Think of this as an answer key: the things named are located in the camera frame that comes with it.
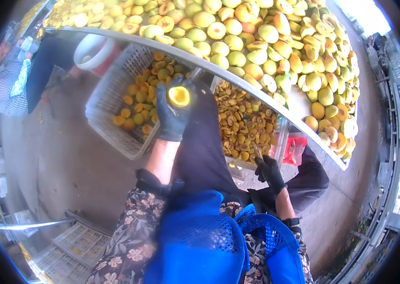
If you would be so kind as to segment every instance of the glove cuff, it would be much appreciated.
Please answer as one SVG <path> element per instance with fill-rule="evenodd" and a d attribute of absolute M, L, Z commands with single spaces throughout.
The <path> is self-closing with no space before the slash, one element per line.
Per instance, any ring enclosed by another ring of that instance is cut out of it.
<path fill-rule="evenodd" d="M 276 198 L 277 195 L 279 195 L 279 193 L 280 193 L 284 188 L 287 188 L 287 184 L 282 184 L 282 185 L 280 185 L 278 188 L 279 188 L 279 189 L 276 190 L 276 189 L 274 188 L 274 186 L 271 186 L 271 190 L 273 191 L 274 198 Z"/>
<path fill-rule="evenodd" d="M 172 133 L 167 133 L 163 130 L 159 132 L 157 138 L 160 140 L 171 141 L 171 142 L 181 142 L 183 140 L 183 135 L 176 135 Z"/>

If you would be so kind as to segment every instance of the apricot half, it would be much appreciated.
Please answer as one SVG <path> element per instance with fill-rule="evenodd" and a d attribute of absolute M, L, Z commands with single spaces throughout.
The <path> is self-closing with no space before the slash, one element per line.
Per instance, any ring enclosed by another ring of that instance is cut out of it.
<path fill-rule="evenodd" d="M 173 87 L 169 89 L 170 103 L 175 107 L 184 108 L 189 104 L 190 96 L 185 87 Z"/>

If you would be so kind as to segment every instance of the blue apron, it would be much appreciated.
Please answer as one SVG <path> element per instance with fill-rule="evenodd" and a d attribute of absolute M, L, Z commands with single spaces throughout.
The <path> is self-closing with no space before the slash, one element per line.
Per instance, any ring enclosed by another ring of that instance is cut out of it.
<path fill-rule="evenodd" d="M 265 241 L 273 283 L 305 283 L 299 243 L 290 229 L 253 204 L 232 219 L 220 213 L 220 192 L 177 197 L 166 205 L 157 234 L 158 250 L 144 284 L 237 284 L 249 267 L 244 234 Z"/>

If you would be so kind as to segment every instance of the wrist strap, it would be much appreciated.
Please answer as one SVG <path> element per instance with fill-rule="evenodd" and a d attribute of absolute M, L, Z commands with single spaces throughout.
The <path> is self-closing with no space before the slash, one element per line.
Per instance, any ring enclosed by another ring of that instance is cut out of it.
<path fill-rule="evenodd" d="M 285 224 L 292 232 L 295 233 L 301 233 L 301 228 L 298 226 L 299 225 L 299 218 L 291 218 L 291 219 L 285 219 L 281 220 L 282 223 Z"/>
<path fill-rule="evenodd" d="M 138 189 L 146 192 L 151 192 L 156 196 L 167 197 L 170 194 L 172 184 L 163 185 L 160 180 L 150 173 L 146 169 L 138 169 L 135 171 L 135 177 L 137 178 L 137 184 L 135 185 Z"/>

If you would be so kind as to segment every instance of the pink bag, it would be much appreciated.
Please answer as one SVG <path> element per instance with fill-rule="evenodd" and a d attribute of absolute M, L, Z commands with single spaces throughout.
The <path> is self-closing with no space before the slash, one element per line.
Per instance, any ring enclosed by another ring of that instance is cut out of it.
<path fill-rule="evenodd" d="M 301 156 L 307 145 L 307 138 L 301 132 L 289 133 L 287 147 L 285 148 L 282 163 L 299 166 L 302 163 Z"/>

